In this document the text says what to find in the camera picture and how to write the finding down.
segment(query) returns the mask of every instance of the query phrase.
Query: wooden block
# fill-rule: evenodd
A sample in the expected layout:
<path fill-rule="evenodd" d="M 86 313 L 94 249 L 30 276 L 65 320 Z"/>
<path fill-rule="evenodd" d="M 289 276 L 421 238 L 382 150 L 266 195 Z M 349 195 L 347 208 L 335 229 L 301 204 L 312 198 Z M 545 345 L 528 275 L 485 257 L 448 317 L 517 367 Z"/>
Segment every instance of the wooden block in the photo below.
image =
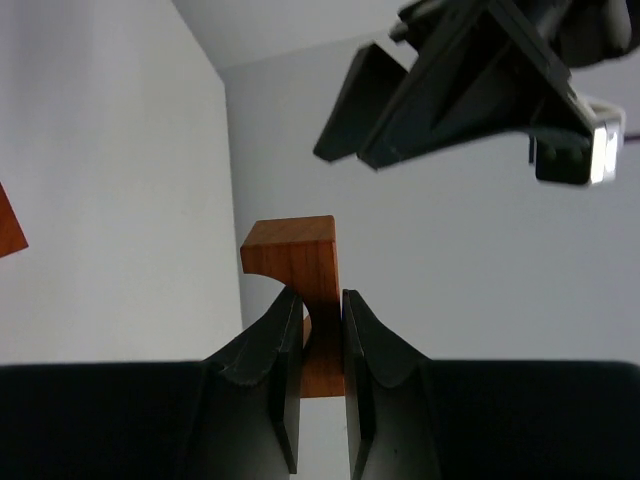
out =
<path fill-rule="evenodd" d="M 27 248 L 29 244 L 0 184 L 0 258 Z"/>
<path fill-rule="evenodd" d="M 302 297 L 311 337 L 302 397 L 344 395 L 336 226 L 332 216 L 262 220 L 240 249 L 245 273 L 271 277 Z"/>

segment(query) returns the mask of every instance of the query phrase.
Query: curved cutout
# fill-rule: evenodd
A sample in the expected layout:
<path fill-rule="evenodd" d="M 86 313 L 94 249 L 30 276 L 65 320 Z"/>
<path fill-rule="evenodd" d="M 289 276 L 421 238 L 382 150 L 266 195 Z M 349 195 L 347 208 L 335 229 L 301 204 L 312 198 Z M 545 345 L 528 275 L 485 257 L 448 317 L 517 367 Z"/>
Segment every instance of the curved cutout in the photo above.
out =
<path fill-rule="evenodd" d="M 332 216 L 262 220 L 241 249 L 244 273 L 290 287 L 313 325 L 302 369 L 302 397 L 344 395 L 340 287 Z"/>

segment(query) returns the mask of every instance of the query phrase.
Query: wood grain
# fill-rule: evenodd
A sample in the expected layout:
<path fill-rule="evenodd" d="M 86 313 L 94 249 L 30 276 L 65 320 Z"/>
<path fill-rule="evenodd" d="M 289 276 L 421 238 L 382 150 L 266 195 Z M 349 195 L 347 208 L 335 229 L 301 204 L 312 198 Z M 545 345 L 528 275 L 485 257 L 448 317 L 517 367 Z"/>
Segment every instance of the wood grain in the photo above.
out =
<path fill-rule="evenodd" d="M 0 184 L 0 258 L 27 248 L 29 244 Z"/>
<path fill-rule="evenodd" d="M 245 273 L 274 278 L 302 297 L 312 333 L 302 397 L 344 395 L 336 227 L 332 216 L 262 220 L 240 249 Z"/>
<path fill-rule="evenodd" d="M 311 318 L 309 315 L 304 317 L 302 321 L 302 348 L 307 348 L 307 343 L 309 343 L 309 338 L 311 338 Z"/>

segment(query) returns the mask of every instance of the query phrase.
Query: orange wooden block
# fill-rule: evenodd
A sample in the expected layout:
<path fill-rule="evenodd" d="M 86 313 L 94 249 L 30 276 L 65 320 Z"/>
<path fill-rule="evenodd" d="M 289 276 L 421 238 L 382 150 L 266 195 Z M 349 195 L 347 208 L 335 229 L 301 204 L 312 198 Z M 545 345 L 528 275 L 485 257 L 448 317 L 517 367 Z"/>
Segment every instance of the orange wooden block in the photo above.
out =
<path fill-rule="evenodd" d="M 262 220 L 240 249 L 245 273 L 271 277 L 302 297 L 311 337 L 302 397 L 344 395 L 336 226 L 332 216 Z"/>
<path fill-rule="evenodd" d="M 0 184 L 0 258 L 27 248 L 29 244 Z"/>

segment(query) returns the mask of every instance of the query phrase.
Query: black mechanical part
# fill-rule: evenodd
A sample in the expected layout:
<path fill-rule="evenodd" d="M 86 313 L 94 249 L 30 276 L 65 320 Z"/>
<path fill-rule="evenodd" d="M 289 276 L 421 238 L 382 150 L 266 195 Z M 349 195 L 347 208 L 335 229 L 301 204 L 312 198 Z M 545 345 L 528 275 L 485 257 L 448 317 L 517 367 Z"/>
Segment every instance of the black mechanical part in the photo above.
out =
<path fill-rule="evenodd" d="M 0 476 L 288 479 L 298 454 L 302 312 L 284 289 L 201 362 L 0 368 Z"/>
<path fill-rule="evenodd" d="M 619 0 L 416 2 L 400 11 L 401 22 L 390 34 L 419 52 L 411 70 L 405 72 L 375 45 L 363 47 L 314 152 L 331 162 L 356 153 L 379 169 L 520 131 L 543 150 L 560 152 L 562 168 L 543 168 L 539 179 L 588 184 L 587 152 L 598 125 L 569 85 L 569 67 L 633 51 L 640 44 L 639 5 L 638 0 L 625 5 Z M 574 161 L 578 151 L 584 162 Z"/>
<path fill-rule="evenodd" d="M 431 360 L 343 308 L 353 480 L 640 478 L 638 367 Z"/>

